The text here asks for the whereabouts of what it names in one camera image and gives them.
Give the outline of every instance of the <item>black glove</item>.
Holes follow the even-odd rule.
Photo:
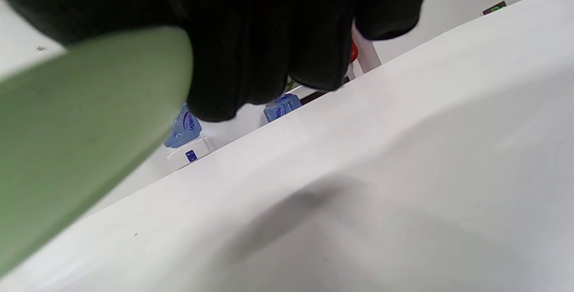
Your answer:
[[[370,40],[410,31],[423,0],[8,0],[63,45],[120,30],[180,26],[194,54],[188,104],[202,120],[231,119],[246,102],[281,95],[287,75],[336,90],[351,24]]]

